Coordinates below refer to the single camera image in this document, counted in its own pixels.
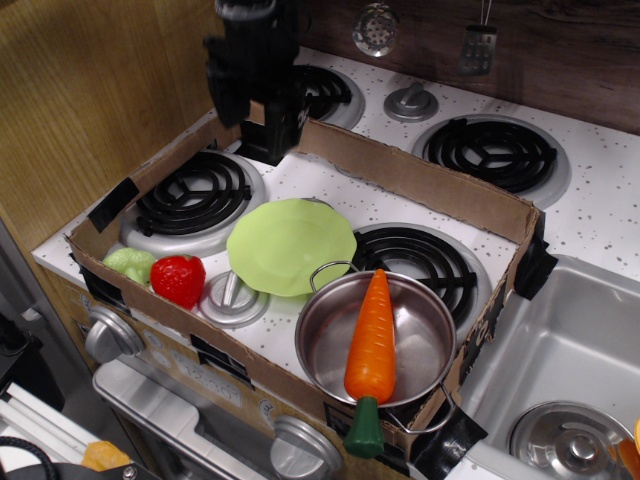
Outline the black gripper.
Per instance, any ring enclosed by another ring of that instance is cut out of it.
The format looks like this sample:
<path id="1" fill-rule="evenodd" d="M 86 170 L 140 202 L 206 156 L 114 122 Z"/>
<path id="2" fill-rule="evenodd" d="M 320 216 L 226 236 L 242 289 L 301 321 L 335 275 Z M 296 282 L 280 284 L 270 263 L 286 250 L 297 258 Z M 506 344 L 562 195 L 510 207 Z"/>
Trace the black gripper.
<path id="1" fill-rule="evenodd" d="M 293 19 L 223 22 L 224 34 L 203 41 L 208 53 L 209 92 L 223 125 L 234 126 L 249 115 L 250 102 L 269 97 L 299 53 L 299 25 Z M 251 102 L 251 145 L 256 159 L 277 166 L 300 142 L 308 118 L 305 94 Z"/>

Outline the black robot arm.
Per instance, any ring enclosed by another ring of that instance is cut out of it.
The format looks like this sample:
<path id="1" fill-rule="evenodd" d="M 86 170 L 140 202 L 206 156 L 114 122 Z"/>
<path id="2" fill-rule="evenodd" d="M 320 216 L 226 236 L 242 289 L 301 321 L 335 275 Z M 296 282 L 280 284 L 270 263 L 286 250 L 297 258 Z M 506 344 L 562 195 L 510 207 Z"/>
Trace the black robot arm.
<path id="1" fill-rule="evenodd" d="M 296 147 L 307 119 L 295 73 L 300 28 L 295 1 L 217 1 L 223 32 L 203 40 L 208 88 L 221 122 L 239 125 L 239 153 L 276 166 Z"/>

